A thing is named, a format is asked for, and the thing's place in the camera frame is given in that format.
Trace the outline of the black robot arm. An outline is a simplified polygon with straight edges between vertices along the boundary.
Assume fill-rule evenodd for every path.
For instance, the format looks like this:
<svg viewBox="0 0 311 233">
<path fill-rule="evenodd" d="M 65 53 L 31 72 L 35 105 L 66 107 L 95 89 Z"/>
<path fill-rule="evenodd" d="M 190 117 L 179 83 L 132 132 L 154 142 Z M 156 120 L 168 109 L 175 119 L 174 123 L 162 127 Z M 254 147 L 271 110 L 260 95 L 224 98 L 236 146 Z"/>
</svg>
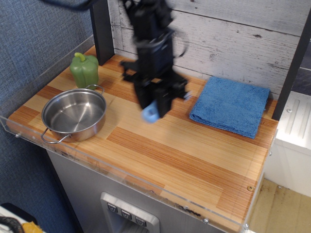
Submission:
<svg viewBox="0 0 311 233">
<path fill-rule="evenodd" d="M 138 53 L 136 61 L 121 62 L 123 79 L 134 84 L 142 118 L 154 123 L 171 110 L 175 98 L 190 96 L 185 90 L 188 81 L 173 70 L 172 10 L 164 0 L 122 3 L 134 29 Z"/>
</svg>

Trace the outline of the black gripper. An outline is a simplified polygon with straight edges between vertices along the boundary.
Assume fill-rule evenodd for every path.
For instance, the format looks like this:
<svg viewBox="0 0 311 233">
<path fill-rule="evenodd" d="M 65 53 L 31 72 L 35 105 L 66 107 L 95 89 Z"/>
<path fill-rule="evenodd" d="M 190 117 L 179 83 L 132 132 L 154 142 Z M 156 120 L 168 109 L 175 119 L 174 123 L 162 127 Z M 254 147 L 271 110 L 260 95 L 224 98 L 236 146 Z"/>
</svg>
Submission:
<svg viewBox="0 0 311 233">
<path fill-rule="evenodd" d="M 174 98 L 188 99 L 185 87 L 187 79 L 173 70 L 174 53 L 171 38 L 152 40 L 133 39 L 138 59 L 134 62 L 122 61 L 123 79 L 134 83 L 134 89 L 142 109 L 156 100 L 160 118 L 172 106 Z"/>
</svg>

